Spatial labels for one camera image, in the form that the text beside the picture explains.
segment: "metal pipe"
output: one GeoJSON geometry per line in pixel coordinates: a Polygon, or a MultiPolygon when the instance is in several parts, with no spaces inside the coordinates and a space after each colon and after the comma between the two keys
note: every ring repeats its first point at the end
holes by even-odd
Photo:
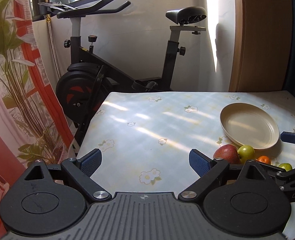
{"type": "Polygon", "coordinates": [[[58,75],[58,78],[60,79],[62,74],[61,74],[58,58],[57,58],[56,51],[55,51],[55,46],[54,46],[54,41],[53,41],[53,34],[52,34],[52,26],[51,26],[51,15],[50,14],[46,15],[46,21],[47,21],[48,32],[49,32],[49,40],[50,40],[50,45],[51,45],[52,57],[53,57],[53,60],[54,60],[56,73],[58,75]]]}

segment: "bike handlebar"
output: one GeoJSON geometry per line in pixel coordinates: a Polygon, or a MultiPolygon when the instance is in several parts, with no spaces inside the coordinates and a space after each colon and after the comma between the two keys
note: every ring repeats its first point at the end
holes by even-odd
{"type": "Polygon", "coordinates": [[[64,12],[59,12],[59,13],[57,13],[56,16],[57,16],[58,19],[61,19],[61,18],[74,18],[74,17],[85,17],[86,15],[95,14],[95,12],[97,10],[101,9],[102,7],[106,6],[107,4],[109,4],[112,1],[114,1],[114,0],[101,0],[98,3],[96,3],[95,5],[92,5],[90,7],[78,8],[78,9],[74,9],[74,10],[68,10],[68,11],[64,11],[64,12]]]}
{"type": "Polygon", "coordinates": [[[89,15],[93,15],[93,14],[107,14],[107,13],[118,13],[118,12],[124,10],[129,5],[131,5],[131,2],[130,1],[127,1],[124,4],[122,4],[119,8],[111,9],[111,10],[97,10],[94,13],[91,13],[89,15]]]}

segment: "bike seat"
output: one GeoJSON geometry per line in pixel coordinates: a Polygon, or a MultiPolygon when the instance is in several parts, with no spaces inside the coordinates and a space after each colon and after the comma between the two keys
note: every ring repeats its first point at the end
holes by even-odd
{"type": "Polygon", "coordinates": [[[167,11],[166,18],[176,24],[191,24],[197,23],[206,18],[206,10],[203,7],[186,7],[184,9],[167,11]]]}

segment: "green apple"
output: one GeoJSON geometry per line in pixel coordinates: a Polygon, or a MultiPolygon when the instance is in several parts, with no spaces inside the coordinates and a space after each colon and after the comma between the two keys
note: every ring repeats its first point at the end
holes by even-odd
{"type": "Polygon", "coordinates": [[[293,169],[292,165],[289,163],[281,163],[279,167],[285,169],[286,171],[291,171],[293,169]]]}
{"type": "Polygon", "coordinates": [[[244,164],[247,160],[254,159],[255,150],[250,145],[243,145],[238,150],[237,153],[239,154],[240,161],[244,164]]]}

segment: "floral curtain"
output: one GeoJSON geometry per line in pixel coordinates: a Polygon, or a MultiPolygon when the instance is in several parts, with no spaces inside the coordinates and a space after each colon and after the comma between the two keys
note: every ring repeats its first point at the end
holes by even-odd
{"type": "Polygon", "coordinates": [[[34,38],[29,1],[0,0],[0,200],[33,161],[65,159],[72,139],[34,38]]]}

